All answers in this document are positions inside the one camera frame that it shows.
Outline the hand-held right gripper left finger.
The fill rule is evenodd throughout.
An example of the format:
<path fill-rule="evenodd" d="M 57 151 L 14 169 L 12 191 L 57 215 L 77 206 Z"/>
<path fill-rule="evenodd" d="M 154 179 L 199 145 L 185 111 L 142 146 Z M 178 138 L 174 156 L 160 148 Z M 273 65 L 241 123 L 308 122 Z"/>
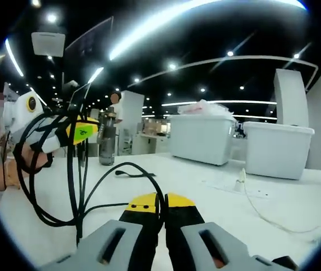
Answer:
<path fill-rule="evenodd" d="M 40 270 L 151 270 L 158 245 L 159 197 L 134 198 L 118 220 L 109 220 L 81 240 L 76 251 Z"/>

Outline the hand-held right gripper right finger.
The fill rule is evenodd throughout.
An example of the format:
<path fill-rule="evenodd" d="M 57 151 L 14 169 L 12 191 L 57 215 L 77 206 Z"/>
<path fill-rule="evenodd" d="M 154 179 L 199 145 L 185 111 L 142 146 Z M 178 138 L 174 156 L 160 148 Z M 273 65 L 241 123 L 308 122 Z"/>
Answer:
<path fill-rule="evenodd" d="M 251 256 L 247 246 L 214 222 L 205 222 L 195 203 L 165 195 L 166 246 L 174 270 L 297 270 L 289 256 Z"/>

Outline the person's left hand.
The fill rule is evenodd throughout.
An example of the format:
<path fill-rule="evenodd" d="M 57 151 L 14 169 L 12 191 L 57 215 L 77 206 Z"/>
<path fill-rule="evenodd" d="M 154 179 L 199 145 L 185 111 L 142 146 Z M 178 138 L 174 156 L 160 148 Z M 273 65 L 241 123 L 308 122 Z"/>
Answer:
<path fill-rule="evenodd" d="M 46 154 L 40 152 L 35 158 L 36 152 L 33 151 L 28 145 L 24 145 L 18 159 L 10 158 L 5 162 L 5 184 L 6 186 L 15 186 L 20 188 L 19 174 L 17 172 L 17 164 L 23 166 L 21 168 L 21 176 L 27 178 L 29 173 L 24 169 L 30 169 L 32 162 L 35 162 L 34 171 L 38 171 L 44 166 L 48 166 L 52 161 L 52 153 Z"/>

